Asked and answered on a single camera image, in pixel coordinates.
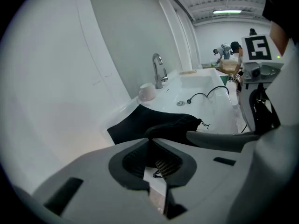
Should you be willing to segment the cardboard box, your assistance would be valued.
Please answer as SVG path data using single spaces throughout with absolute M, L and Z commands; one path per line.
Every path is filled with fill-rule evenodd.
M 225 74 L 234 73 L 238 62 L 235 60 L 220 60 L 219 71 Z

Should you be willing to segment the chrome faucet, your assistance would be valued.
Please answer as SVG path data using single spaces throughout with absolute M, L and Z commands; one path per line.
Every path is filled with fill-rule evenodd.
M 162 83 L 168 81 L 168 75 L 167 75 L 166 68 L 163 69 L 164 76 L 163 77 L 160 76 L 157 66 L 158 65 L 163 65 L 163 61 L 162 61 L 161 56 L 158 53 L 153 54 L 152 62 L 153 62 L 154 73 L 155 73 L 156 88 L 157 89 L 162 89 L 163 88 Z

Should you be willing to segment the pale ceramic mug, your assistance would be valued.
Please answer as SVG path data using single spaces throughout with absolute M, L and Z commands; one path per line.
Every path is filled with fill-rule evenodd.
M 140 86 L 139 98 L 141 101 L 151 101 L 155 97 L 155 87 L 152 83 L 146 83 Z

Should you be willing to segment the person's right forearm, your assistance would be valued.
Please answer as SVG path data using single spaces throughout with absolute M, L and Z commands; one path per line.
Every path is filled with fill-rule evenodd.
M 276 45 L 280 55 L 283 56 L 289 42 L 287 33 L 275 22 L 271 22 L 270 38 Z

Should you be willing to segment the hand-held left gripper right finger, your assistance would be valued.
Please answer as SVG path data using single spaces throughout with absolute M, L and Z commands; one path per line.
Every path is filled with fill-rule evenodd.
M 160 140 L 153 140 L 153 149 L 154 164 L 167 186 L 185 186 L 197 169 L 195 159 Z

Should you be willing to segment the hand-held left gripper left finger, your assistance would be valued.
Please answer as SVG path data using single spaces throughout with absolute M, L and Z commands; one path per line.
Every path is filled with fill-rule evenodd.
M 109 161 L 110 175 L 124 188 L 149 191 L 150 185 L 143 179 L 147 165 L 149 140 L 143 139 L 116 153 Z

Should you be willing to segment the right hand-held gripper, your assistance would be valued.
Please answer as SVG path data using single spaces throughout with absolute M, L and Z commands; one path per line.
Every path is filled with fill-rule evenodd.
M 244 37 L 242 47 L 241 111 L 249 130 L 263 134 L 280 125 L 266 89 L 280 73 L 283 62 L 269 35 Z

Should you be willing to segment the white washbasin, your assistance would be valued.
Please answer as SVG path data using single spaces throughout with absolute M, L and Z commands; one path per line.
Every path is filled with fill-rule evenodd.
M 177 106 L 178 101 L 185 101 L 184 106 Z M 108 128 L 120 123 L 130 115 L 138 105 L 167 113 L 185 113 L 202 119 L 209 127 L 200 125 L 198 131 L 204 133 L 238 133 L 229 91 L 219 72 L 214 69 L 199 69 L 196 74 L 179 75 L 171 73 L 163 88 L 156 90 L 156 97 L 151 101 L 141 101 L 135 97 L 119 111 L 116 111 L 104 125 L 103 135 L 109 145 L 114 145 Z

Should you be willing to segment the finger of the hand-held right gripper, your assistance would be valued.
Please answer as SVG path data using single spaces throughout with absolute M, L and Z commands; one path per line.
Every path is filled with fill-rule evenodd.
M 240 153 L 246 143 L 258 140 L 260 135 L 253 132 L 214 134 L 188 131 L 186 138 L 200 148 Z

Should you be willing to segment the black cloth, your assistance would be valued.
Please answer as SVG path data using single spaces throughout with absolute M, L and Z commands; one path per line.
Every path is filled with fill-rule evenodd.
M 143 138 L 162 138 L 193 146 L 186 133 L 196 131 L 199 125 L 209 127 L 202 119 L 190 114 L 159 112 L 138 105 L 123 121 L 107 131 L 116 145 Z

